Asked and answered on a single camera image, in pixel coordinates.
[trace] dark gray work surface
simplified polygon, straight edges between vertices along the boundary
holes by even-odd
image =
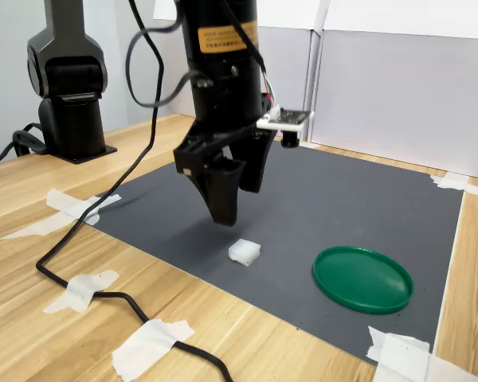
[[[433,346],[462,192],[428,174],[273,144],[259,194],[239,192],[232,228],[213,223],[173,164],[118,189],[95,226],[372,363],[367,326]],[[261,245],[249,267],[228,257],[238,239]],[[355,245],[398,261],[414,296],[398,314],[357,313],[330,300],[312,276],[325,248]]]

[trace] white wall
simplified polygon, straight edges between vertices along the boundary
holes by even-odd
[[[137,3],[144,22],[149,26],[153,0],[137,0]],[[128,1],[84,0],[84,16],[86,32],[103,49],[108,70],[108,88],[100,101],[104,129],[114,130],[150,119],[152,110],[134,104],[125,82],[127,45],[138,30]],[[41,99],[29,82],[26,46],[27,41],[45,25],[44,0],[0,1],[0,152],[10,142],[15,130],[39,120],[37,109]],[[140,99],[154,99],[157,70],[153,53],[141,41],[131,66]]]
[[[30,85],[26,43],[45,26],[42,0],[0,1],[0,152],[15,130],[39,120],[41,99]]]

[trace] robotic arm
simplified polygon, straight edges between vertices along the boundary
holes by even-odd
[[[27,50],[48,151],[74,163],[110,154],[99,109],[108,77],[103,51],[85,34],[83,0],[45,0],[45,12],[46,28]]]
[[[174,151],[175,165],[200,192],[214,222],[234,225],[237,191],[260,191],[276,131],[296,125],[284,132],[282,146],[298,146],[297,131],[310,113],[279,108],[276,115],[268,113],[271,104],[261,97],[260,82],[265,67],[253,47],[258,44],[256,0],[236,0],[230,6],[226,0],[179,1],[188,66],[214,85],[192,81],[196,118]],[[226,146],[232,159],[223,154]]]
[[[237,191],[260,191],[276,131],[284,130],[283,147],[298,146],[297,132],[310,113],[284,111],[261,94],[256,0],[175,4],[178,22],[163,31],[182,23],[188,66],[207,79],[191,77],[196,118],[174,151],[176,169],[195,185],[214,222],[234,225]],[[43,98],[39,118],[48,152],[75,163],[109,154],[116,149],[104,144],[98,102],[106,67],[99,45],[85,34],[83,0],[45,0],[45,12],[46,29],[28,44],[28,68]],[[138,33],[128,55],[142,34],[156,30]],[[232,158],[223,154],[226,147]]]

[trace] masking tape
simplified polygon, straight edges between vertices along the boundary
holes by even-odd
[[[113,367],[123,382],[134,380],[167,354],[176,341],[185,341],[193,334],[186,321],[170,324],[150,320],[112,353]]]
[[[98,200],[98,197],[90,197],[86,201],[81,201],[75,197],[71,197],[65,193],[62,193],[61,191],[51,189],[46,197],[46,204],[60,212],[57,212],[44,220],[39,220],[38,222],[20,229],[19,231],[13,232],[10,235],[4,236],[1,238],[1,240],[30,235],[46,236],[51,232],[55,232],[56,230],[71,224],[74,220],[78,220],[85,209],[93,205]],[[99,207],[93,209],[88,214],[88,216],[85,218],[85,223],[89,225],[96,224],[100,218],[99,214],[97,213],[99,209],[119,200],[120,196],[117,194],[110,196]]]
[[[430,175],[433,182],[437,184],[440,189],[459,189],[464,190],[466,193],[472,193],[478,195],[478,186],[470,185],[469,177],[459,173],[446,173],[444,177],[438,177]]]
[[[429,354],[427,342],[368,329],[374,344],[366,356],[378,362],[374,382],[478,382],[477,376]]]
[[[119,278],[115,271],[104,271],[98,275],[76,275],[69,280],[64,293],[43,309],[45,313],[56,313],[65,308],[85,312],[98,290],[105,290]]]

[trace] yellow label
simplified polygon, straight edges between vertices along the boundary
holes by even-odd
[[[254,45],[258,44],[257,21],[241,24],[249,39]],[[233,26],[213,26],[211,28],[200,28],[198,40],[202,53],[225,53],[246,49]]]

